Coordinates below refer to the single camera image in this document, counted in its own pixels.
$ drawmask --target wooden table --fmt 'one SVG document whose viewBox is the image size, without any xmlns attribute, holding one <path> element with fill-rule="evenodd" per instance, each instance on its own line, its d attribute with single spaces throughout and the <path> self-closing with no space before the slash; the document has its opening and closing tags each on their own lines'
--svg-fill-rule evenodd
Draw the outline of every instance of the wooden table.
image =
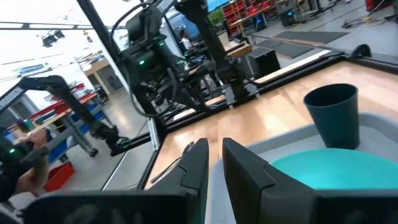
<svg viewBox="0 0 398 224">
<path fill-rule="evenodd" d="M 232 110 L 226 110 L 167 135 L 150 180 L 180 157 L 185 146 L 207 138 L 210 168 L 221 157 L 222 140 L 231 137 L 248 145 L 312 123 L 303 103 L 311 90 L 331 83 L 350 83 L 359 89 L 359 110 L 384 114 L 398 121 L 398 76 L 348 62 L 341 62 Z"/>
<path fill-rule="evenodd" d="M 96 96 L 96 94 L 91 95 L 91 96 L 89 96 L 89 97 L 87 97 L 87 98 L 85 98 L 85 99 L 83 99 L 83 100 L 80 100 L 80 103 L 81 103 L 81 104 L 86 103 L 87 101 L 92 100 L 95 96 Z M 60 113 L 60 114 L 57 114 L 55 117 L 46 120 L 46 122 L 44 122 L 43 124 L 41 124 L 41 125 L 39 125 L 39 126 L 36 126 L 36 127 L 35 127 L 33 130 L 31 130 L 30 132 L 33 132 L 33 131 L 36 131 L 36 130 L 40 130 L 40 129 L 43 129 L 43 128 L 47 127 L 48 125 L 50 125 L 50 124 L 52 124 L 54 121 L 56 121 L 56 120 L 62 118 L 63 116 L 65 116 L 66 114 L 68 114 L 68 113 L 71 112 L 71 111 L 72 111 L 71 109 L 67 109 L 67 110 L 64 111 L 64 112 L 62 112 L 62 113 Z"/>
<path fill-rule="evenodd" d="M 233 47 L 235 47 L 235 46 L 237 46 L 239 44 L 240 43 L 237 43 L 236 41 L 231 41 L 231 42 L 229 42 L 228 45 L 223 45 L 223 47 L 224 47 L 225 50 L 229 50 L 229 49 L 231 49 L 231 48 L 233 48 Z M 251 45 L 247 44 L 245 42 L 243 42 L 243 44 L 244 45 L 242 47 L 239 47 L 239 48 L 237 48 L 237 49 L 235 49 L 235 50 L 233 50 L 231 52 L 228 52 L 227 56 L 230 56 L 232 58 L 240 58 L 240 57 L 243 57 L 243 56 L 247 55 L 248 53 L 250 53 L 251 52 Z"/>
<path fill-rule="evenodd" d="M 277 76 L 279 76 L 279 75 L 281 75 L 281 74 L 283 74 L 283 73 L 285 73 L 285 72 L 288 72 L 288 71 L 290 71 L 290 70 L 293 70 L 293 69 L 295 69 L 295 68 L 297 68 L 297 67 L 299 67 L 299 66 L 301 66 L 301 65 L 304 65 L 304 64 L 306 64 L 306 63 L 312 62 L 312 61 L 318 59 L 319 57 L 321 57 L 322 55 L 325 55 L 325 54 L 327 54 L 327 53 L 329 53 L 329 52 L 330 52 L 329 50 L 323 50 L 323 51 L 321 51 L 321 52 L 319 52 L 319 53 L 317 53 L 317 54 L 314 54 L 314 55 L 312 55 L 312 56 L 309 56 L 309 57 L 307 57 L 307 58 L 305 58 L 305 59 L 303 59 L 303 60 L 300 60 L 300 61 L 298 61 L 298 62 L 296 62 L 296 63 L 293 63 L 293 64 L 291 64 L 291 65 L 288 65 L 288 66 L 286 66 L 286 67 L 284 67 L 284 68 L 281 68 L 281 69 L 279 69 L 279 70 L 276 71 L 276 72 L 272 72 L 272 73 L 270 73 L 270 74 L 268 74 L 268 75 L 264 75 L 263 77 L 257 79 L 256 82 L 262 83 L 262 82 L 265 82 L 265 81 L 267 81 L 267 80 L 270 80 L 271 78 L 275 78 L 275 77 L 277 77 Z M 212 104 L 215 104 L 215 103 L 217 103 L 217 102 L 219 102 L 219 101 L 221 101 L 221 100 L 223 100 L 223 99 L 225 99 L 224 96 L 219 96 L 219 97 L 216 97 L 216 98 L 214 98 L 214 99 L 211 99 L 211 100 L 207 101 L 206 104 L 207 104 L 207 105 L 212 105 Z M 175 115 L 174 118 L 173 118 L 173 120 L 180 119 L 180 118 L 182 118 L 182 117 L 184 117 L 184 116 L 186 116 L 186 115 L 188 115 L 188 114 L 191 114 L 191 113 L 193 113 L 193 112 L 195 112 L 194 109 L 189 109 L 189 110 L 183 111 L 183 112 L 181 112 L 181 113 Z"/>
<path fill-rule="evenodd" d="M 241 25 L 244 21 L 246 21 L 246 20 L 248 20 L 250 18 L 253 18 L 254 16 L 256 16 L 256 15 L 258 15 L 260 13 L 263 13 L 263 12 L 265 12 L 268 9 L 269 9 L 269 7 L 266 7 L 264 9 L 260 9 L 260 10 L 256 11 L 255 13 L 246 16 L 245 18 L 242 18 L 242 19 L 239 19 L 239 20 L 235 21 L 234 23 L 232 23 L 232 26 L 235 26 L 236 24 Z"/>
</svg>

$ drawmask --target teal bowl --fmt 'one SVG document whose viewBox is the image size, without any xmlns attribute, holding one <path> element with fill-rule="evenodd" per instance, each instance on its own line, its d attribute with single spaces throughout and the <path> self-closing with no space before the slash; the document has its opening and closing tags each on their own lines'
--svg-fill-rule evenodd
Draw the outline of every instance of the teal bowl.
<svg viewBox="0 0 398 224">
<path fill-rule="evenodd" d="M 271 165 L 317 190 L 398 189 L 398 164 L 361 151 L 309 150 Z"/>
</svg>

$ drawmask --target green plant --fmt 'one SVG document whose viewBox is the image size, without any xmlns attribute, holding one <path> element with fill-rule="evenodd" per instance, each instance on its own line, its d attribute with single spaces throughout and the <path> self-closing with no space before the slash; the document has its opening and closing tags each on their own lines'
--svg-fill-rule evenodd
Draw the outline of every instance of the green plant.
<svg viewBox="0 0 398 224">
<path fill-rule="evenodd" d="M 209 20 L 213 25 L 218 25 L 224 21 L 224 14 L 221 9 L 214 10 L 209 13 Z"/>
</svg>

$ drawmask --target black mat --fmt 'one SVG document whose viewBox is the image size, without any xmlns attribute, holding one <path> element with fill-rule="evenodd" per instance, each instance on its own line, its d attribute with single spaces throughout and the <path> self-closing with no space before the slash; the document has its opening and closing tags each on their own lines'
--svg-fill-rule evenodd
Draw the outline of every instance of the black mat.
<svg viewBox="0 0 398 224">
<path fill-rule="evenodd" d="M 317 43 L 327 44 L 333 40 L 339 39 L 342 36 L 347 35 L 347 32 L 295 32 L 285 31 L 274 38 L 281 38 L 287 40 L 304 40 Z"/>
<path fill-rule="evenodd" d="M 281 56 L 288 57 L 289 59 L 293 59 L 295 57 L 298 57 L 302 54 L 305 54 L 311 50 L 313 50 L 313 47 L 307 47 L 307 46 L 302 46 L 302 45 L 297 45 L 297 44 L 286 44 L 282 43 L 279 44 L 278 46 L 274 47 L 274 50 L 277 54 Z"/>
<path fill-rule="evenodd" d="M 270 48 L 273 49 L 274 47 L 278 46 L 282 42 L 276 41 L 276 40 L 265 40 L 261 43 L 256 44 L 259 47 L 265 47 L 265 48 Z"/>
</svg>

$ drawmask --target gray tray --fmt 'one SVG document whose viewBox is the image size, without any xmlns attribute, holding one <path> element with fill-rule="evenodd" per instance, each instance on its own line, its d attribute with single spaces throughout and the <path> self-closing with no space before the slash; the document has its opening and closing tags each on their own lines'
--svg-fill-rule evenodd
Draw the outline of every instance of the gray tray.
<svg viewBox="0 0 398 224">
<path fill-rule="evenodd" d="M 375 113 L 359 114 L 359 151 L 375 154 L 398 163 L 398 124 Z M 282 133 L 247 146 L 268 162 L 295 152 L 325 148 L 314 124 Z M 209 178 L 209 224 L 234 224 L 235 219 L 225 184 L 223 160 L 213 166 Z"/>
</svg>

